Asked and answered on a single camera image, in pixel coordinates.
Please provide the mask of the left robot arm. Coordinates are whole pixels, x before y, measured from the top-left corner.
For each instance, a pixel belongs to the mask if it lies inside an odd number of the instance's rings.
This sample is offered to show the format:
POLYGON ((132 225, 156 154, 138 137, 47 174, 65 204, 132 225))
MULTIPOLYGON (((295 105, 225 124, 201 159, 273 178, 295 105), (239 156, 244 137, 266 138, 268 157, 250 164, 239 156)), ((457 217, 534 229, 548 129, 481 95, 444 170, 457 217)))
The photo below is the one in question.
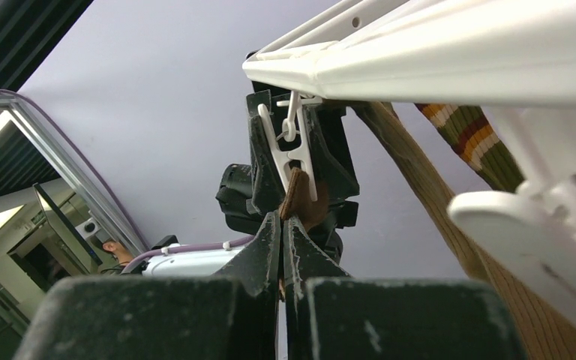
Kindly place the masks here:
MULTIPOLYGON (((265 214, 275 210, 285 196, 257 107, 266 106, 278 131, 287 117, 289 99, 289 91, 271 85, 259 85, 246 97, 251 163, 229 165, 216 194, 226 225, 245 237, 190 245, 179 244, 171 235, 154 247, 155 254, 139 265, 138 272, 149 276, 210 275, 252 240, 265 214)), ((314 104, 310 99, 302 103, 315 178, 325 182, 329 195, 328 215, 309 235, 333 260, 339 261, 343 242, 337 231, 356 225, 359 205, 351 197, 360 192, 342 123, 347 111, 342 106, 314 104)))

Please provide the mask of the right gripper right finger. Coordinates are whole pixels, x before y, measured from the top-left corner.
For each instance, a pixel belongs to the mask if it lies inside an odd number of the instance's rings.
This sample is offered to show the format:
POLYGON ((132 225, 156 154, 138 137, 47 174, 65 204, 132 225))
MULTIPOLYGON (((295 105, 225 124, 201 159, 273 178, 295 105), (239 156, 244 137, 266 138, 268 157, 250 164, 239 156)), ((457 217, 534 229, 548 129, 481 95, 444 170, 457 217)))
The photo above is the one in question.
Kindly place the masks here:
POLYGON ((458 279, 350 276, 308 237, 283 223, 290 359, 524 359, 500 297, 458 279))

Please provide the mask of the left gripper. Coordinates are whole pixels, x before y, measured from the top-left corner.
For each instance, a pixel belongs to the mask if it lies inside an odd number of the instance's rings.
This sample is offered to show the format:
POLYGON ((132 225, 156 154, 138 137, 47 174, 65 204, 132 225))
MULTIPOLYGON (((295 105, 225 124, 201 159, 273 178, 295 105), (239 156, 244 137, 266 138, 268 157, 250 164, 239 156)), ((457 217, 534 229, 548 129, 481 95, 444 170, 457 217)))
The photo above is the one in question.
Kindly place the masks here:
MULTIPOLYGON (((254 235, 266 213, 282 203, 285 190, 269 148, 258 106, 271 109, 270 90, 246 97, 251 166, 233 163, 224 170, 215 196, 226 225, 254 235)), ((327 185, 330 206, 325 220, 308 232, 313 242, 335 262, 344 249, 338 229, 356 225, 359 204, 346 199, 360 194, 359 182, 344 130, 341 107, 308 105, 304 108, 315 179, 327 185)))

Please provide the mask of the white plastic clip hanger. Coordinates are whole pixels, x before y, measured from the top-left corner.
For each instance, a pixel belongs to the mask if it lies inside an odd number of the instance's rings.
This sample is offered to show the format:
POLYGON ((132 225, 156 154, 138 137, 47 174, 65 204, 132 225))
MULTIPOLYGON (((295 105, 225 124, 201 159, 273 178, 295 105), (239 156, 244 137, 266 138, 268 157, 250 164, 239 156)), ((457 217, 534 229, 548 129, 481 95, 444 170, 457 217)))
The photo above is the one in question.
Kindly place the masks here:
POLYGON ((576 109, 576 1, 342 1, 242 68, 330 100, 576 109))

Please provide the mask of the tan brown sock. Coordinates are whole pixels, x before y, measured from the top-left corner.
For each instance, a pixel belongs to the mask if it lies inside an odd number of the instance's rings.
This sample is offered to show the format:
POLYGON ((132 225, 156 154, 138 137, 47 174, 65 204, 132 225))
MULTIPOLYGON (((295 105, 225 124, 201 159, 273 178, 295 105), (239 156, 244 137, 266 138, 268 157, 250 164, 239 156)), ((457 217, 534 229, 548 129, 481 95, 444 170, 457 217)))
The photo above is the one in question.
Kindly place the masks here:
POLYGON ((482 109, 523 176, 455 194, 390 103, 354 106, 461 268, 506 303, 531 359, 576 359, 576 109, 482 109))

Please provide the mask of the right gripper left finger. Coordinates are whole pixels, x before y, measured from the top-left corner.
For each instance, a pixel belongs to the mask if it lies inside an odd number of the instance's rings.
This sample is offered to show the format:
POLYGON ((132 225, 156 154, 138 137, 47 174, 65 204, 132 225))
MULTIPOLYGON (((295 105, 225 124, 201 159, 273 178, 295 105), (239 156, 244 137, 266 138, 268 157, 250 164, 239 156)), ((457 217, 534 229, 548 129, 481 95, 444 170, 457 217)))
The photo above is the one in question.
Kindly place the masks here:
POLYGON ((281 219, 214 274, 68 277, 46 294, 16 359, 275 359, 281 219))

